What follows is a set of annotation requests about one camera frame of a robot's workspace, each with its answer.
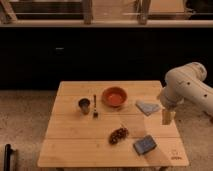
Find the wooden gripper finger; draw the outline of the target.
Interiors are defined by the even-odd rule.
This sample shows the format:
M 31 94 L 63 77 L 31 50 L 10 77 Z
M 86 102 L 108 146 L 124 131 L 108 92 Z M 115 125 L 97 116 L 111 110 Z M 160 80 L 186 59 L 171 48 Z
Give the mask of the wooden gripper finger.
M 176 115 L 175 111 L 163 109 L 162 110 L 162 124 L 169 125 Z

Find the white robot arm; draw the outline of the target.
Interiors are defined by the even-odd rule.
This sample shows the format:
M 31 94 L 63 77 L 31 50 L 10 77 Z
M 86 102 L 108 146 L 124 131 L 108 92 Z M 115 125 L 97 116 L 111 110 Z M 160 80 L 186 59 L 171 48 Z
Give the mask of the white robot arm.
M 199 62 L 175 67 L 165 74 L 166 85 L 158 96 L 164 107 L 162 110 L 163 125 L 169 125 L 172 122 L 175 108 L 185 99 L 198 105 L 213 117 L 213 87 L 204 83 L 206 77 L 207 70 Z

